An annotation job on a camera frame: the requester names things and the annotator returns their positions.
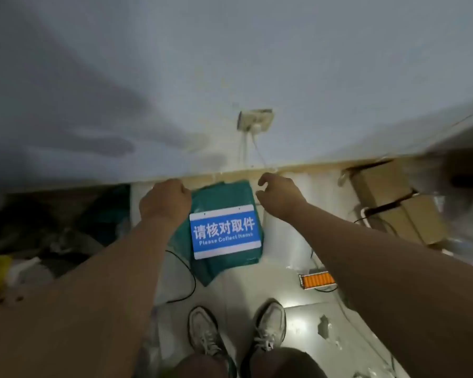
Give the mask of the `blue and white sign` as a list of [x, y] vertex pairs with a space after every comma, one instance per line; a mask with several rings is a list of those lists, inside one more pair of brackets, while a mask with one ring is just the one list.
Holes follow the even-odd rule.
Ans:
[[189, 225], [195, 260], [262, 247], [261, 226], [253, 204], [191, 213]]

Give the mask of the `orange and white device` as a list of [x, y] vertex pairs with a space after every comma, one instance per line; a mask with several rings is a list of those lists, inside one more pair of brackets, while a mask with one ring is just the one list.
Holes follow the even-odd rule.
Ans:
[[325, 293], [333, 292], [338, 287], [332, 275], [327, 271], [299, 275], [299, 283], [303, 290]]

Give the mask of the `person's left forearm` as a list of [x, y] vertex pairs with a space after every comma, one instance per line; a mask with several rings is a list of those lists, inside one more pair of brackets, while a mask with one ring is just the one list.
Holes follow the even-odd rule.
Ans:
[[0, 378], [132, 378], [165, 249], [151, 216], [0, 317]]

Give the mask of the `white wall socket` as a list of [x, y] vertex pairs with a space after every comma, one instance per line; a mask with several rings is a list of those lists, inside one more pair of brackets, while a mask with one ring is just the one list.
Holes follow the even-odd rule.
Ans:
[[274, 118], [275, 113], [272, 109], [244, 110], [238, 115], [237, 130], [249, 133], [250, 126], [259, 123], [262, 125], [262, 133], [265, 133], [271, 127]]

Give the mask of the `person's right leg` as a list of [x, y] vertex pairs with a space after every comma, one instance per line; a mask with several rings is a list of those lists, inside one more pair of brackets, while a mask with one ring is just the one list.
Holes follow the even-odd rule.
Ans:
[[309, 354], [289, 347], [252, 347], [240, 365], [241, 378], [327, 378]]

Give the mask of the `person's leg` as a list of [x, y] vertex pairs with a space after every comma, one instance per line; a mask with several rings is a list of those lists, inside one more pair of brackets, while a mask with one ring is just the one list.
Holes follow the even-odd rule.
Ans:
[[227, 353], [215, 355], [193, 353], [182, 359], [169, 374], [169, 378], [238, 378], [236, 365]]
[[327, 378], [309, 354], [289, 347], [252, 347], [240, 365], [241, 378]]

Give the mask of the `brown cardboard box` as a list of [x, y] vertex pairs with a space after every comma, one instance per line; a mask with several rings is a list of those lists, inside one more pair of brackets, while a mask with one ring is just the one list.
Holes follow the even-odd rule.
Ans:
[[448, 227], [433, 197], [416, 195], [368, 217], [371, 227], [401, 239], [431, 246], [448, 238]]
[[349, 179], [359, 202], [367, 208], [396, 203], [413, 194], [397, 160], [367, 164], [349, 171]]

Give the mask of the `person's right forearm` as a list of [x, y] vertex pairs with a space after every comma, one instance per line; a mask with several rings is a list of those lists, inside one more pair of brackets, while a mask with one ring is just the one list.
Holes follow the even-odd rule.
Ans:
[[286, 219], [410, 378], [473, 378], [473, 266], [309, 203]]

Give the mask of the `person's right grey sneaker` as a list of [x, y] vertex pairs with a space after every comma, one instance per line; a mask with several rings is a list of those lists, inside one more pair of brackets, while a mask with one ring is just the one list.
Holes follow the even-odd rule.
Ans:
[[253, 350], [268, 352], [282, 346], [286, 325], [284, 307], [275, 299], [268, 300], [256, 319]]

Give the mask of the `green plastic bag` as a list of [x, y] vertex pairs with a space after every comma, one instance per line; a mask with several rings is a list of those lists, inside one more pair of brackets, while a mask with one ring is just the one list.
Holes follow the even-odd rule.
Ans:
[[192, 191], [188, 218], [170, 240], [207, 287], [219, 274], [258, 264], [264, 232], [248, 180], [219, 182]]

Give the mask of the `person's right hand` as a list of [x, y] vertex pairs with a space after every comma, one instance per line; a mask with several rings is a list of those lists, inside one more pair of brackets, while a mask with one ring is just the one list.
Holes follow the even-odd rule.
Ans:
[[300, 189], [290, 178], [266, 172], [259, 178], [258, 186], [269, 193], [266, 213], [288, 224], [294, 225], [297, 212], [308, 204]]

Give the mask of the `person's left grey sneaker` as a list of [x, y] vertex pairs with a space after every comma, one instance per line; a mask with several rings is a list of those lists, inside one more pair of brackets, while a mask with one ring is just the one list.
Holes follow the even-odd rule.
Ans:
[[192, 349], [198, 354], [228, 356], [217, 320], [211, 311], [201, 305], [194, 307], [189, 312], [188, 339]]

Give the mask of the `person's left hand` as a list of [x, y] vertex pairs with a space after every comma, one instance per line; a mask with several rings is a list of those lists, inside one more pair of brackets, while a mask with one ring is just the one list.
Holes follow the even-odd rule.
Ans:
[[192, 207], [190, 191], [155, 190], [155, 185], [139, 202], [142, 220], [161, 219], [178, 228], [189, 216]]

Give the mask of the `person's left leg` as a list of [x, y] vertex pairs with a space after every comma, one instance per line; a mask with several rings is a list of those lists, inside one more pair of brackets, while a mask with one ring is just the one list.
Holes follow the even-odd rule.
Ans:
[[215, 355], [193, 353], [182, 359], [169, 374], [169, 378], [238, 378], [236, 365], [227, 353]]

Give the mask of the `person's grey sneaker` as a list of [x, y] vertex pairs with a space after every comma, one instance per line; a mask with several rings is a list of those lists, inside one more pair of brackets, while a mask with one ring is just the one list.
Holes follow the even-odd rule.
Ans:
[[284, 307], [275, 299], [268, 300], [256, 319], [253, 350], [268, 352], [282, 346], [286, 325]]
[[228, 356], [217, 320], [211, 311], [201, 305], [194, 307], [189, 312], [188, 339], [192, 349], [198, 354]]

